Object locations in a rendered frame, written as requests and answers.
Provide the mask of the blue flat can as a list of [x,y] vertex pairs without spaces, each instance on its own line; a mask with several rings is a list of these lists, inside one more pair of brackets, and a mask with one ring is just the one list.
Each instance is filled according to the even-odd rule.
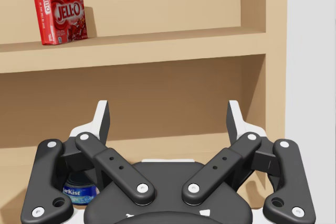
[[84,172],[70,173],[62,191],[77,206],[86,206],[100,193]]

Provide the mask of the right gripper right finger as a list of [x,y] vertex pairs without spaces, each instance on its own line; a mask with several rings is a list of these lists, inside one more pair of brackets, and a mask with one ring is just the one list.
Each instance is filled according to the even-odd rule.
[[267,196],[263,214],[273,223],[315,223],[310,189],[296,142],[271,142],[263,128],[244,121],[239,103],[230,100],[226,127],[230,147],[222,149],[182,187],[191,206],[203,203],[226,182],[237,190],[254,172],[266,173],[274,192]]

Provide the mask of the pale wooden shelf unit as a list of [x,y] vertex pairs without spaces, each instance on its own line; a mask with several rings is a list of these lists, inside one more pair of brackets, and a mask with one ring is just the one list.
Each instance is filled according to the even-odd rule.
[[37,145],[108,100],[130,162],[208,162],[226,109],[285,136],[287,0],[83,0],[88,38],[41,43],[34,0],[0,0],[0,223],[18,223]]

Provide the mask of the red carton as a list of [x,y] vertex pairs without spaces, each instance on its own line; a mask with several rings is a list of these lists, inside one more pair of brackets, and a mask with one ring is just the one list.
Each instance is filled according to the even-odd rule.
[[88,38],[83,0],[34,1],[43,45],[60,45]]

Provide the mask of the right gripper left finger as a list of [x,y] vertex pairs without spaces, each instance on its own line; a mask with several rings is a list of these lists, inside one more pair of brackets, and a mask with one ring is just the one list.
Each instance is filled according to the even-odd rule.
[[22,223],[63,223],[73,204],[62,192],[71,172],[84,170],[102,193],[110,183],[139,206],[155,199],[154,185],[116,150],[106,147],[109,105],[101,100],[93,120],[75,127],[69,139],[44,140],[37,147],[20,220]]

